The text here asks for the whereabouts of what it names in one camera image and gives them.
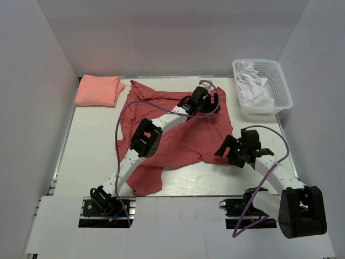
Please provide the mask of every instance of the table top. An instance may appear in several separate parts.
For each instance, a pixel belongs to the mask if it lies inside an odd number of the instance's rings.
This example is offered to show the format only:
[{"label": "table top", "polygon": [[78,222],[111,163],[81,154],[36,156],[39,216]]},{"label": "table top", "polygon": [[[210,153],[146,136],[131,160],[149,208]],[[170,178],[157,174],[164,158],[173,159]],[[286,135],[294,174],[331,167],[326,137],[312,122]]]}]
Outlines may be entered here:
[{"label": "table top", "polygon": [[[281,132],[274,115],[241,114],[236,86],[233,78],[202,78],[222,88],[233,136],[240,137],[240,129],[260,124]],[[135,78],[141,84],[157,91],[193,91],[200,77]],[[114,132],[120,111],[130,90],[130,79],[123,79],[126,85],[115,108],[76,107],[65,149],[59,162],[57,184],[54,196],[89,196],[89,190],[102,184],[116,169]],[[277,158],[286,154],[281,139],[263,128],[257,128],[262,147],[271,149]],[[282,162],[291,175],[295,175],[291,158]],[[262,176],[249,165],[243,169],[234,166],[211,165],[199,162],[176,170],[163,170],[163,189],[150,196],[231,196],[242,195],[247,188],[256,187]],[[270,192],[276,193],[267,182]],[[133,196],[125,184],[121,196]]]}]

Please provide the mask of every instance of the white plastic basket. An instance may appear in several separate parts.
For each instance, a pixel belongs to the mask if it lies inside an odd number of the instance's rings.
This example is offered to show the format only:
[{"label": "white plastic basket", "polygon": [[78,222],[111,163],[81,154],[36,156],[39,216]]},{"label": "white plastic basket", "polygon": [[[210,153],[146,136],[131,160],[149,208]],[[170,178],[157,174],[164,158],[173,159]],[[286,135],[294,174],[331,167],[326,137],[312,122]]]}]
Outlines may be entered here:
[{"label": "white plastic basket", "polygon": [[[252,107],[245,106],[242,103],[236,75],[236,66],[242,61],[255,62],[254,69],[258,71],[257,75],[268,79],[264,88],[268,96],[274,99],[273,107]],[[267,59],[237,59],[232,62],[232,68],[239,104],[244,114],[276,114],[284,109],[290,109],[292,107],[293,103],[290,91],[278,62]]]}]

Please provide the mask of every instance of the wrinkled red fabric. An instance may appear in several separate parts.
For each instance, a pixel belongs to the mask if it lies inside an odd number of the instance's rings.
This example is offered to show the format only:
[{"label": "wrinkled red fabric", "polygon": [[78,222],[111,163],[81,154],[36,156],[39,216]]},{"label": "wrinkled red fabric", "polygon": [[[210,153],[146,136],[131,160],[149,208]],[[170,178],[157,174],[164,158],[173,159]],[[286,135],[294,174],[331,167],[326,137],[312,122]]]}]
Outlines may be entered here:
[{"label": "wrinkled red fabric", "polygon": [[[145,100],[172,110],[183,97],[192,94],[155,91],[136,81],[131,83],[132,89],[128,93],[125,106],[135,100]],[[220,96],[220,112],[202,119],[192,118],[165,132],[157,152],[140,164],[128,178],[127,184],[135,196],[145,196],[161,190],[163,168],[177,169],[200,161],[227,165],[226,158],[214,156],[225,137],[232,134],[225,92],[219,87],[217,89]],[[120,121],[123,139],[118,141],[121,160],[129,149],[131,137],[140,121],[143,118],[152,120],[164,114],[165,111],[143,103],[132,104],[126,109]]]}]

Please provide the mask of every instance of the white wall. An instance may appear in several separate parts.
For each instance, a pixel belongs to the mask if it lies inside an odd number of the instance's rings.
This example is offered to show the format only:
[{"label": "white wall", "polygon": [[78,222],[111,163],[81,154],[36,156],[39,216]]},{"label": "white wall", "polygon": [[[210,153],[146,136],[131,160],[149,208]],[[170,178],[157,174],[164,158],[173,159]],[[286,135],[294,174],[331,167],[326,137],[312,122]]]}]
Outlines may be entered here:
[{"label": "white wall", "polygon": [[77,77],[35,0],[0,7],[0,258],[22,258]]},{"label": "white wall", "polygon": [[323,191],[328,233],[345,258],[345,1],[310,0],[279,63],[294,101],[281,114],[301,179]]},{"label": "white wall", "polygon": [[37,2],[78,76],[176,76],[277,60],[308,0]]}]

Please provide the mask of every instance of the crumpled white fabric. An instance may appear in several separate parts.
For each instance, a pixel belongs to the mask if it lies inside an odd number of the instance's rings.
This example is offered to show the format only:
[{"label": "crumpled white fabric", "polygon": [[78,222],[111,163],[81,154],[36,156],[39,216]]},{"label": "crumpled white fabric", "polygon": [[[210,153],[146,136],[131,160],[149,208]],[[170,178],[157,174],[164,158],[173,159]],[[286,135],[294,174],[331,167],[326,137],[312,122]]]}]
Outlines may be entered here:
[{"label": "crumpled white fabric", "polygon": [[264,89],[268,79],[257,76],[254,64],[242,61],[235,67],[242,103],[245,106],[273,107],[274,100]]}]

